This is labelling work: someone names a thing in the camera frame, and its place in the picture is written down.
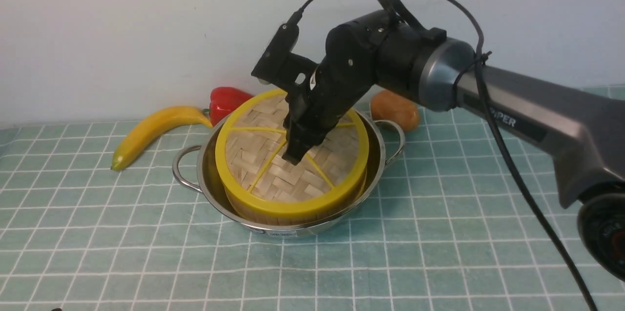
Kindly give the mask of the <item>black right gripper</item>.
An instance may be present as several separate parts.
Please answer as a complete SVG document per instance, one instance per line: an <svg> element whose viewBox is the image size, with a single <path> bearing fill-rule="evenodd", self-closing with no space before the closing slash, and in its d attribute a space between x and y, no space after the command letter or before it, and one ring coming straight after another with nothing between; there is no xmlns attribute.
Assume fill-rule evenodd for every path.
<svg viewBox="0 0 625 311"><path fill-rule="evenodd" d="M297 165L374 84L373 29L347 22L331 29L326 55L303 85L288 93L288 142L283 160Z"/></svg>

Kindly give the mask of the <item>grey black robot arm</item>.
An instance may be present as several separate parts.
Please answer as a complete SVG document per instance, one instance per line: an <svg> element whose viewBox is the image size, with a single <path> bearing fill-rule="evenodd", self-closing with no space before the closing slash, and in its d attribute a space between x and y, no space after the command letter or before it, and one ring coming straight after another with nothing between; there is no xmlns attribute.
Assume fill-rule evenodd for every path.
<svg viewBox="0 0 625 311"><path fill-rule="evenodd" d="M624 279L624 102L485 65L468 43L387 8L344 22L317 63L292 53L303 13L278 28L258 78L285 89L287 158L297 163L372 86L435 112L463 108L519 137L554 165L560 205L582 207L591 256Z"/></svg>

